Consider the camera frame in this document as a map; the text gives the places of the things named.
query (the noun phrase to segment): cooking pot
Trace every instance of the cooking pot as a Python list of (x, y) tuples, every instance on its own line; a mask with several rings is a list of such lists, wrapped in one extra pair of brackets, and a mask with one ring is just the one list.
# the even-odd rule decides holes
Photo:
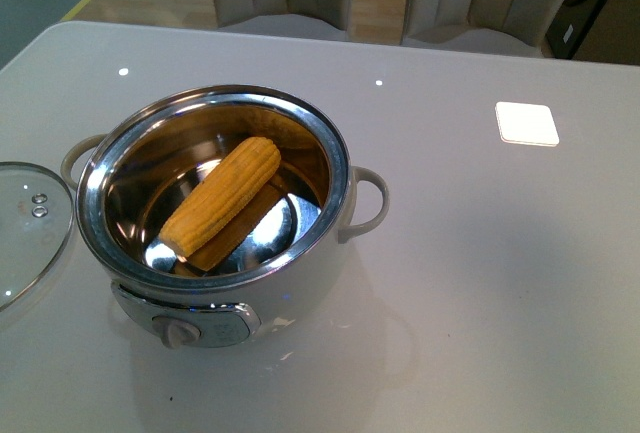
[[(222, 263), (199, 270), (157, 235), (207, 173), (251, 136), (268, 137), (280, 150), (271, 182), (281, 198)], [(75, 184), (71, 169), (92, 147)], [(348, 241), (377, 227), (389, 208), (384, 180), (350, 164), (323, 113), (255, 86), (193, 89), (155, 102), (72, 148), (61, 173), (77, 188), (80, 232), (116, 300), (170, 348), (230, 346), (294, 323), (336, 281)], [(372, 219), (351, 224), (361, 181), (381, 192), (382, 204)]]

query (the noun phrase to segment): yellow corn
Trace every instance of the yellow corn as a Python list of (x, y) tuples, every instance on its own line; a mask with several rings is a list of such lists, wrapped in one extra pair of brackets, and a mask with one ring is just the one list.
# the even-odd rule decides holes
[(274, 186), (269, 183), (264, 185), (220, 233), (189, 256), (188, 263), (203, 272), (218, 266), (258, 226), (281, 197), (282, 194)]
[(279, 165), (271, 140), (246, 139), (185, 198), (160, 230), (160, 240), (178, 256), (190, 256), (249, 203)]

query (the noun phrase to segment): pot rim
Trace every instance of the pot rim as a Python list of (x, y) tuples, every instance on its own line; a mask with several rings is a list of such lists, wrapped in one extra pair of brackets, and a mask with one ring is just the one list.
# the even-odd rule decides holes
[[(253, 104), (283, 114), (309, 130), (325, 151), (331, 170), (329, 193), (309, 231), (291, 247), (255, 268), (205, 278), (186, 278), (155, 270), (135, 260), (117, 244), (106, 222), (105, 191), (117, 171), (118, 160), (137, 139), (169, 118), (198, 106)], [(346, 144), (334, 123), (313, 105), (284, 92), (253, 85), (215, 85), (185, 90), (138, 110), (111, 133), (91, 154), (76, 195), (76, 216), (81, 235), (94, 256), (129, 285), (162, 291), (207, 294), (229, 290), (268, 277), (297, 262), (325, 238), (341, 217), (351, 188), (351, 165)]]

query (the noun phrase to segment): glass lid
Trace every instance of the glass lid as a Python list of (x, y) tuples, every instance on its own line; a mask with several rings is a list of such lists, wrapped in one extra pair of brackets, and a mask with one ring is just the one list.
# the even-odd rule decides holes
[(64, 248), (72, 219), (71, 194), (55, 173), (0, 162), (0, 311), (46, 274)]

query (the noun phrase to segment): electric cooking pot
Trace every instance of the electric cooking pot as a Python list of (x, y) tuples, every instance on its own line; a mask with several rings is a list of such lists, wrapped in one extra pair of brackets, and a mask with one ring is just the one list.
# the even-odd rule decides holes
[[(201, 271), (157, 240), (182, 200), (250, 136), (282, 157), (272, 180), (281, 197), (219, 265)], [(95, 146), (77, 184), (71, 169)], [(62, 177), (77, 188), (82, 237), (110, 275), (123, 310), (165, 346), (222, 347), (281, 329), (328, 293), (348, 241), (377, 227), (389, 193), (376, 173), (349, 161), (319, 110), (272, 89), (226, 85), (155, 102), (111, 133), (76, 145)], [(351, 224), (356, 184), (381, 192), (374, 218)]]

